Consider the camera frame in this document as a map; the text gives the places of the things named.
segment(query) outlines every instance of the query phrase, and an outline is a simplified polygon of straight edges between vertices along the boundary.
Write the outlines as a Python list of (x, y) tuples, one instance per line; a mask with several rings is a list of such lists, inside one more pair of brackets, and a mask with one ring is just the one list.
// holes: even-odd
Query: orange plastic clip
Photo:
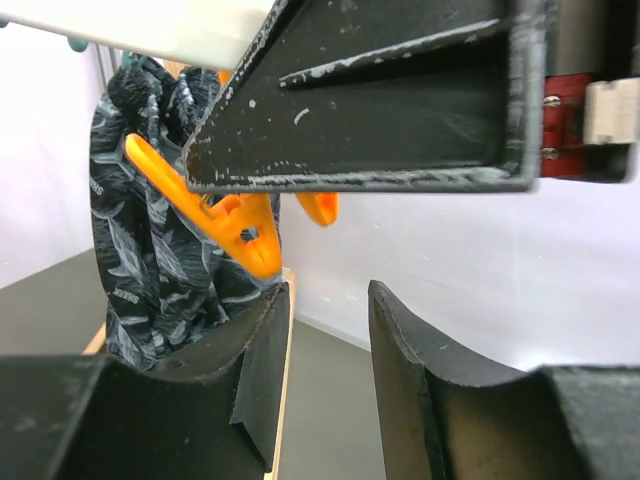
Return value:
[[(184, 179), (139, 135), (127, 136), (125, 151), (178, 210), (249, 273), (260, 279), (280, 273), (280, 241), (268, 193), (227, 195), (209, 206), (204, 197), (187, 189)], [(241, 235), (249, 228), (254, 228), (258, 237), (245, 241)]]
[(223, 72), (223, 71), (218, 72), (218, 79), (220, 80), (220, 85), (222, 85), (223, 87), (226, 85), (226, 83), (229, 81), (230, 78), (231, 78), (231, 72)]
[(332, 225), (338, 218), (337, 193), (296, 193), (296, 198), (309, 218), (321, 227)]

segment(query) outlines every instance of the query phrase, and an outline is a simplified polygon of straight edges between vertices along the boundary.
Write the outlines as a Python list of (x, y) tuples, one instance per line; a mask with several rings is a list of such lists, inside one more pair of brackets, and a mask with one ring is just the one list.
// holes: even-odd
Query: gray surface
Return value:
[[(104, 321), (93, 251), (0, 290), (0, 354), (77, 353)], [(279, 480), (384, 480), (371, 355), (295, 322)]]
[(93, 250), (0, 290), (0, 354), (80, 353), (105, 320)]
[(295, 322), (279, 480), (384, 480), (371, 355)]

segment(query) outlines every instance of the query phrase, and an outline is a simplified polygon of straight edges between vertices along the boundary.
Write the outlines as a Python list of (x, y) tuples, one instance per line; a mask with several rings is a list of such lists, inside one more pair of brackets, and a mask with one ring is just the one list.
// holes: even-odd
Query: patterned fabric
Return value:
[[(213, 71), (188, 68), (174, 80), (155, 61), (134, 57), (110, 81), (94, 114), (91, 207), (108, 298), (107, 350), (142, 370), (249, 308), (277, 280), (249, 275), (123, 153), (125, 136), (137, 132), (184, 174), (181, 147), (219, 89)], [(272, 206), (278, 221), (277, 195)]]

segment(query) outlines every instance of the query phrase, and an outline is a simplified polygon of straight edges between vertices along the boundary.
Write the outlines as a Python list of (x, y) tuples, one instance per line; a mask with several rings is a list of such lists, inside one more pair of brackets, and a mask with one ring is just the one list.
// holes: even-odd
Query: white connector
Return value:
[(640, 78), (596, 82), (587, 87), (584, 144), (635, 143), (640, 132)]

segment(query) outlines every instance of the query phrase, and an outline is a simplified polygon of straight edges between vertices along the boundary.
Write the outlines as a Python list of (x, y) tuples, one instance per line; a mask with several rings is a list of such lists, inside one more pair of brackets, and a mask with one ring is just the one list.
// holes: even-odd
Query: white wall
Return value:
[(529, 195), (342, 195), (338, 223), (283, 204), (297, 314), (368, 344), (385, 282), (455, 339), (519, 368), (640, 363), (640, 181), (544, 180)]
[(0, 30), (0, 288), (92, 246), (89, 129), (103, 90), (92, 48)]

